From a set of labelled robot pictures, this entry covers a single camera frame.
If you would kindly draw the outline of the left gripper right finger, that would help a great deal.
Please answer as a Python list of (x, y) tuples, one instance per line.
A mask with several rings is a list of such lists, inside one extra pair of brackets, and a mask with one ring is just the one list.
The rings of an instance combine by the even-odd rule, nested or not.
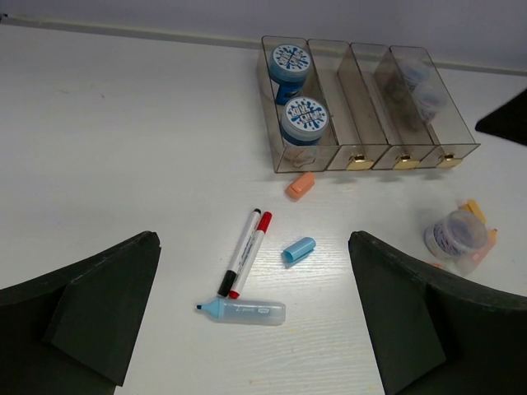
[(464, 279), (365, 231), (348, 241), (386, 394), (524, 394), (526, 298)]

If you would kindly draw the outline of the blue highlighter cap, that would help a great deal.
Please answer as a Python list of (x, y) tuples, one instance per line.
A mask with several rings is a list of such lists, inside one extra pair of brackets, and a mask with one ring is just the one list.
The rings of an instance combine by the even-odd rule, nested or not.
[(286, 265), (293, 266), (309, 256), (315, 249), (316, 242), (311, 237), (304, 237), (282, 251), (282, 258)]

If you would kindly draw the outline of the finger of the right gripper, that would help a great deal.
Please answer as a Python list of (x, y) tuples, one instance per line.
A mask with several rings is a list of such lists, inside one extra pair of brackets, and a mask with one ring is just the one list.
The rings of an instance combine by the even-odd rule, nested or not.
[(525, 145), (527, 142), (527, 92), (522, 91), (500, 108), (478, 120), (475, 130)]

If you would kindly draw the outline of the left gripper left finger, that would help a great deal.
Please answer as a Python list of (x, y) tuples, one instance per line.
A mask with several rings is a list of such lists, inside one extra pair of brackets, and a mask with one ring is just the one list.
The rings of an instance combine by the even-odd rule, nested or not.
[(112, 394), (123, 386), (161, 241), (144, 231), (1, 291), (3, 394)]

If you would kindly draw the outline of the black cap whiteboard marker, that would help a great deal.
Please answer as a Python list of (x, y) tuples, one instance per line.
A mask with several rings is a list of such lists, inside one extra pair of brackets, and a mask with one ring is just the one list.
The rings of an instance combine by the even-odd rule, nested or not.
[(262, 212), (259, 208), (255, 208), (245, 222), (244, 228), (236, 244), (234, 253), (231, 256), (231, 260), (226, 269), (226, 273), (222, 279), (222, 283), (219, 286), (217, 295), (226, 298), (235, 282), (242, 259), (244, 257), (245, 250), (250, 243), (251, 237), (255, 232), (256, 226), (259, 223), (259, 219)]

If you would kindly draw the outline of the blue highlighter pen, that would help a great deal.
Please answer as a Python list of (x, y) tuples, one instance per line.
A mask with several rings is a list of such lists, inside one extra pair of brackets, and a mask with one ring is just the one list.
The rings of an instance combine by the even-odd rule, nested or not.
[(218, 323), (279, 326), (286, 320), (286, 305), (278, 302), (215, 298), (196, 310)]

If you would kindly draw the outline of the red cap whiteboard marker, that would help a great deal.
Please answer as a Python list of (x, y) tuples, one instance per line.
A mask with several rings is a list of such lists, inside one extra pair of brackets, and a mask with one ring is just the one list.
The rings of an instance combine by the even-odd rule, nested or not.
[(267, 229), (271, 223), (272, 218), (273, 214), (270, 211), (265, 211), (261, 216), (259, 224), (252, 237), (249, 252), (246, 254), (245, 259), (242, 261), (241, 269), (239, 270), (235, 282), (231, 287), (231, 290), (229, 291), (228, 297), (230, 299), (236, 300), (240, 297), (246, 280), (250, 274), (250, 270), (261, 247), (261, 244), (264, 241), (264, 236), (266, 235)]

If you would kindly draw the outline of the clear jar of rubber bands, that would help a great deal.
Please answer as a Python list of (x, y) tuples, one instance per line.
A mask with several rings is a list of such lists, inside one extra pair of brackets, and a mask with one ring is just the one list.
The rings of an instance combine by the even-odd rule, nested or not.
[(430, 78), (430, 68), (420, 60), (400, 60), (399, 68), (410, 92), (413, 92), (418, 85)]

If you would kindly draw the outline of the blue slime jar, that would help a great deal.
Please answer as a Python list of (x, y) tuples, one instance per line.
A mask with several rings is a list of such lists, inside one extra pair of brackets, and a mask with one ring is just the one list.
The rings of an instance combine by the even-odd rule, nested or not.
[(329, 126), (329, 113), (317, 100), (298, 96), (283, 109), (282, 138), (293, 146), (315, 146)]
[(311, 58), (294, 44), (280, 44), (273, 49), (269, 60), (269, 76), (278, 84), (275, 103), (285, 105), (298, 96), (310, 74)]

